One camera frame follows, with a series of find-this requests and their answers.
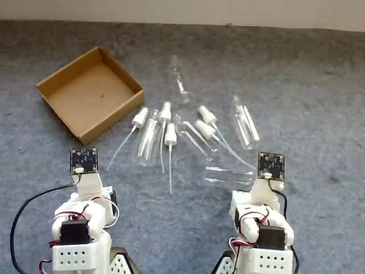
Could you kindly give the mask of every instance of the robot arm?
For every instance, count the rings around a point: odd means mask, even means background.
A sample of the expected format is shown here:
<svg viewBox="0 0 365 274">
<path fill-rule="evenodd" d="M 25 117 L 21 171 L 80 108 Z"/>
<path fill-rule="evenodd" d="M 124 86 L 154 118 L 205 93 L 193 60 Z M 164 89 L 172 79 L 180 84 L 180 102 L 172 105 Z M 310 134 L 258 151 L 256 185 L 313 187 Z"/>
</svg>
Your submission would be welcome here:
<svg viewBox="0 0 365 274">
<path fill-rule="evenodd" d="M 212 274 L 225 269 L 231 274 L 292 274 L 294 231 L 279 213 L 276 196 L 284 188 L 284 156 L 260 152 L 257 170 L 250 192 L 232 192 L 229 213 L 238 238 L 229 240 L 233 252 L 221 257 Z"/>
</svg>

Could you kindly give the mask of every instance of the connector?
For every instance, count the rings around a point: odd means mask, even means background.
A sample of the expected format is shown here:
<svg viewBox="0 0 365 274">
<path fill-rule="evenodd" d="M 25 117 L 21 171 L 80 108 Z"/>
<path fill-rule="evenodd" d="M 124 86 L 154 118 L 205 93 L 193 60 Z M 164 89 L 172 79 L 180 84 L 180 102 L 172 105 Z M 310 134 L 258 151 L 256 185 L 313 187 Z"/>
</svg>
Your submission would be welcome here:
<svg viewBox="0 0 365 274">
<path fill-rule="evenodd" d="M 83 167 L 76 167 L 75 168 L 75 173 L 77 173 L 77 174 L 84 173 L 84 168 Z"/>
</svg>

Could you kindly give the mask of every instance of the open cardboard tray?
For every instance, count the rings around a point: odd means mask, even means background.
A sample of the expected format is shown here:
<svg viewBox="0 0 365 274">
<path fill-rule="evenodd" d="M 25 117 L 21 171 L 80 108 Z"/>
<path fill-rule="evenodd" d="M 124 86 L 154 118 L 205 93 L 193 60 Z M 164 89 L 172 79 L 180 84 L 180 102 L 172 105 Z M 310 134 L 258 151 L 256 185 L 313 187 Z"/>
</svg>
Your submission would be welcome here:
<svg viewBox="0 0 365 274">
<path fill-rule="evenodd" d="M 144 103 L 142 87 L 101 47 L 62 67 L 37 88 L 83 144 Z"/>
</svg>

